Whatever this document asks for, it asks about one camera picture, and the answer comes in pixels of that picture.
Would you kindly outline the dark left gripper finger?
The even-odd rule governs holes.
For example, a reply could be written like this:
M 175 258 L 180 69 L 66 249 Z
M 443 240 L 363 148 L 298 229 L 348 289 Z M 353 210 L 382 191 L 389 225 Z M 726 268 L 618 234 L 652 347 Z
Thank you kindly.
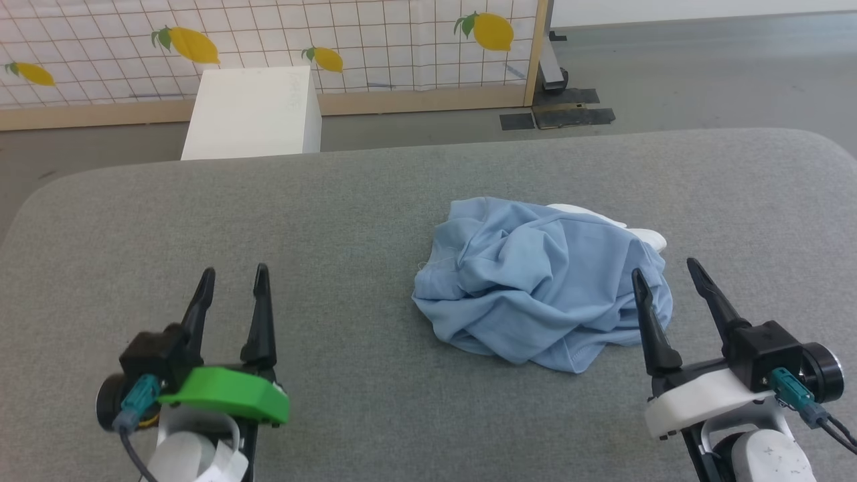
M 259 263 L 253 287 L 254 310 L 247 341 L 240 351 L 245 366 L 256 370 L 273 370 L 277 363 L 275 320 L 268 266 Z
M 205 268 L 202 272 L 196 291 L 181 320 L 183 345 L 181 345 L 178 363 L 178 374 L 187 376 L 190 370 L 202 366 L 202 339 L 206 321 L 206 312 L 212 304 L 214 296 L 216 272 L 214 268 Z

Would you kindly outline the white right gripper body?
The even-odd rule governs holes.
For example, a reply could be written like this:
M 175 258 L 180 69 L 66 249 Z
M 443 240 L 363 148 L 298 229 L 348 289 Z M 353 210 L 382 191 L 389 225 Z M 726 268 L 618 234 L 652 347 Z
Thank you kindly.
M 695 424 L 715 421 L 711 431 L 726 423 L 755 424 L 759 429 L 781 430 L 781 411 L 774 393 L 747 388 L 722 361 L 701 364 L 701 372 L 677 370 L 652 376 L 653 400 L 645 409 L 645 425 L 653 438 L 668 436 Z M 696 375 L 688 380 L 688 375 Z

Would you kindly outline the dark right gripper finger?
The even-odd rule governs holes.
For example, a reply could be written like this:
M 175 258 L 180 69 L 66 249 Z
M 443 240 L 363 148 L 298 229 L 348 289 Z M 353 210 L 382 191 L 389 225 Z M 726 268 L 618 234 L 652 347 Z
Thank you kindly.
M 654 309 L 654 296 L 640 269 L 631 272 L 633 292 L 639 315 L 639 331 L 645 369 L 649 376 L 666 376 L 682 369 L 682 357 L 674 350 Z
M 695 258 L 686 260 L 688 272 L 694 281 L 696 291 L 709 307 L 711 317 L 715 323 L 722 348 L 720 352 L 725 359 L 730 357 L 731 337 L 734 330 L 741 327 L 750 327 L 751 324 L 736 311 L 731 302 L 728 301 L 722 290 L 712 280 L 703 265 Z

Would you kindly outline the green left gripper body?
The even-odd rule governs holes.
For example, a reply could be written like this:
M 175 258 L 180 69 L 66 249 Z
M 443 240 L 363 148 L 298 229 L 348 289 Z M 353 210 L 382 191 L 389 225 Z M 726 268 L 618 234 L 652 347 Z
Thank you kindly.
M 290 399 L 276 382 L 221 366 L 194 368 L 177 391 L 160 394 L 158 403 L 190 406 L 258 424 L 286 424 L 290 418 Z

